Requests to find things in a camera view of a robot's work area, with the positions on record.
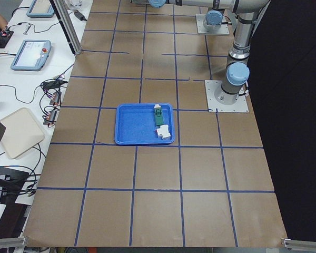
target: floor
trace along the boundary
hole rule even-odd
[[[25,235],[30,246],[281,247],[287,235],[250,113],[210,113],[233,36],[198,7],[95,1]],[[122,103],[169,103],[175,141],[114,142]]]
[[[20,6],[22,0],[0,0],[0,14],[9,21],[12,17],[12,12]]]

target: metal plate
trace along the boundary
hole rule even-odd
[[[196,19],[196,26],[198,29],[198,34],[206,34],[206,35],[217,35],[217,36],[229,36],[230,31],[228,30],[228,26],[226,24],[223,25],[216,25],[213,27],[212,30],[207,30],[204,27],[204,19],[205,15],[204,14],[196,14],[195,16]]]
[[[221,85],[222,81],[219,80],[205,80],[206,97],[209,112],[249,112],[248,105],[245,96],[240,96],[235,104],[225,105],[214,97],[214,92],[217,87]],[[244,93],[243,88],[240,90],[240,94]]]

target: plastic tray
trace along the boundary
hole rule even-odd
[[[154,121],[154,103],[120,104],[116,111],[115,142],[118,145],[170,144],[174,142],[174,122],[172,106],[159,103],[164,124],[169,125],[171,137],[163,140],[157,136]]]

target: connector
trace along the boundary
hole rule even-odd
[[[164,124],[163,112],[159,104],[154,106],[154,121],[157,127]]]
[[[169,132],[169,125],[161,125],[160,128],[156,129],[158,137],[161,137],[163,140],[169,139],[171,134]]]
[[[60,105],[60,103],[61,103],[61,94],[62,94],[61,91],[54,92],[49,104],[54,105],[54,106]]]
[[[77,17],[81,21],[87,21],[85,16],[79,11],[74,12],[74,15],[75,15],[75,17]]]
[[[54,125],[56,123],[56,115],[57,115],[56,110],[47,112],[46,117],[44,117],[43,124],[48,125],[48,126]]]

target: black curtain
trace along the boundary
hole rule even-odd
[[[248,65],[288,238],[316,241],[316,1],[272,0]]]

